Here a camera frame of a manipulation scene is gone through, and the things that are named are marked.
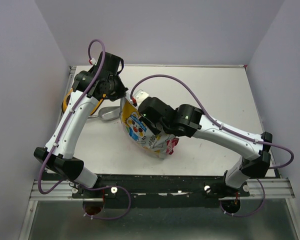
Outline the pet food bag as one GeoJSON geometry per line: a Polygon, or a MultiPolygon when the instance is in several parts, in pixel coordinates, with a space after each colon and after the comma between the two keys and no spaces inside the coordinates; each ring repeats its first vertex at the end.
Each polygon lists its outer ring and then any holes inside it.
{"type": "Polygon", "coordinates": [[[163,131],[153,133],[126,97],[120,100],[119,118],[126,135],[148,155],[165,159],[174,153],[179,138],[163,131]]]}

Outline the metal food scoop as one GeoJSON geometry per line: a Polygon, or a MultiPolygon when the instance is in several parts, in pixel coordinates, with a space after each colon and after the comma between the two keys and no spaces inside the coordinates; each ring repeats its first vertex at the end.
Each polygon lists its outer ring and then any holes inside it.
{"type": "Polygon", "coordinates": [[[120,117],[120,106],[107,106],[102,107],[97,115],[91,115],[88,119],[99,119],[103,122],[110,122],[120,117]]]}

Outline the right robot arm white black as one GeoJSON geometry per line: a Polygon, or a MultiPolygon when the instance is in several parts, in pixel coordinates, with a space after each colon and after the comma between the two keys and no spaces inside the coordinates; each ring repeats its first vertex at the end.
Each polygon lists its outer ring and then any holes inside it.
{"type": "Polygon", "coordinates": [[[226,196],[233,195],[250,178],[265,177],[270,168],[270,149],[262,141],[271,140],[271,134],[249,133],[212,122],[200,108],[182,104],[173,109],[157,97],[148,96],[137,104],[137,110],[144,123],[157,133],[206,140],[239,154],[239,161],[225,172],[220,183],[220,191],[226,196]]]}

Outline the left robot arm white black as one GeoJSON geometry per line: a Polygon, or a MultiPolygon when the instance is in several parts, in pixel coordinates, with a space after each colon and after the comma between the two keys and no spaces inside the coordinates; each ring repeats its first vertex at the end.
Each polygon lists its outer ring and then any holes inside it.
{"type": "Polygon", "coordinates": [[[34,157],[43,168],[80,184],[91,198],[97,197],[101,185],[98,176],[74,157],[75,147],[83,127],[101,100],[116,101],[126,95],[127,87],[119,74],[124,61],[111,53],[101,53],[97,63],[88,71],[81,71],[75,77],[69,95],[68,105],[50,140],[44,147],[34,150],[34,157]]]}

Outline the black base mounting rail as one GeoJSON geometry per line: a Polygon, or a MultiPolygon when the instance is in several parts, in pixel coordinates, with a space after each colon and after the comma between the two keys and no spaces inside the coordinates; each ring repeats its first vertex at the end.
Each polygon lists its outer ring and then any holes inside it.
{"type": "Polygon", "coordinates": [[[95,190],[78,187],[74,199],[104,202],[109,209],[217,208],[219,200],[248,197],[243,190],[225,185],[223,176],[99,175],[95,190]]]}

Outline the aluminium frame rail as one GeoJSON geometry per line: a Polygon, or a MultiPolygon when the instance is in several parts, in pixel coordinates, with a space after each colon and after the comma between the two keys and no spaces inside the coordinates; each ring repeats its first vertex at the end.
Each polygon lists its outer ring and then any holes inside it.
{"type": "MultiPolygon", "coordinates": [[[[249,179],[239,195],[240,200],[266,199],[293,199],[295,197],[290,180],[287,178],[265,178],[259,183],[255,179],[249,179]]],[[[60,183],[52,192],[41,194],[38,190],[38,182],[34,181],[30,192],[30,201],[101,201],[96,197],[84,197],[82,193],[75,196],[76,190],[68,181],[60,183]]]]}

